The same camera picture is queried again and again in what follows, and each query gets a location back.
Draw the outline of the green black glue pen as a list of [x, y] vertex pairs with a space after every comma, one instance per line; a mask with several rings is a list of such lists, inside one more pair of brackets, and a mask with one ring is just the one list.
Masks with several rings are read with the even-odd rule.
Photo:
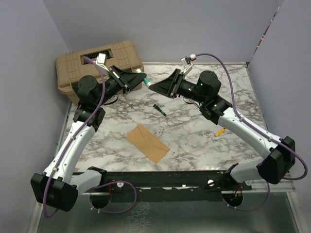
[[163, 116], [167, 116], [167, 114], [157, 105], [157, 104], [154, 104], [153, 107], [158, 110]]

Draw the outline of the white green glue stick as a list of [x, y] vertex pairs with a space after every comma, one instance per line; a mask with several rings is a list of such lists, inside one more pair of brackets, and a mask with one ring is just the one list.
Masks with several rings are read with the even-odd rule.
[[[143, 71], [141, 69], [137, 69], [136, 73], [143, 73]], [[149, 87], [152, 85], [152, 83], [150, 82], [150, 80], [147, 78], [147, 76], [143, 79], [144, 84]]]

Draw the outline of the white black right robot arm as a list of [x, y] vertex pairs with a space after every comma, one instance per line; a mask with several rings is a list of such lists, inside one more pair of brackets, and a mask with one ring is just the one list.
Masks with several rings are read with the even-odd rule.
[[237, 135], [250, 145], [260, 158], [251, 162], [234, 164], [224, 176], [223, 184], [234, 190], [248, 180], [264, 179], [278, 184], [295, 164], [295, 141], [267, 132], [252, 121], [235, 113], [233, 105], [219, 94], [221, 82], [213, 71], [201, 72], [197, 83], [191, 83], [176, 69], [168, 78], [149, 86], [149, 89], [174, 99], [182, 96], [199, 103], [203, 117]]

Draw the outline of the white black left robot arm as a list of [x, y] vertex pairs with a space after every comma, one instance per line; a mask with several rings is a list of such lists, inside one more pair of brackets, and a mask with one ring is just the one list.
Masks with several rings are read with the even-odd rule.
[[143, 82], [146, 74], [112, 66], [108, 76], [104, 83], [99, 83], [92, 75], [85, 75], [79, 80], [76, 91], [80, 101], [69, 134], [43, 173], [35, 173], [31, 178], [37, 202], [68, 212], [79, 195], [92, 188], [98, 192], [106, 189], [104, 170], [91, 167], [75, 176], [75, 166], [103, 121], [105, 110], [101, 105], [120, 91], [125, 94], [130, 92]]

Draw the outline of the brown paper envelope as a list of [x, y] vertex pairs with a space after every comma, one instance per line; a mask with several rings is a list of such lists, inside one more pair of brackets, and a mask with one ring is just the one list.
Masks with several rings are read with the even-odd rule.
[[126, 138], [155, 165], [170, 151], [167, 145], [142, 124], [138, 124]]

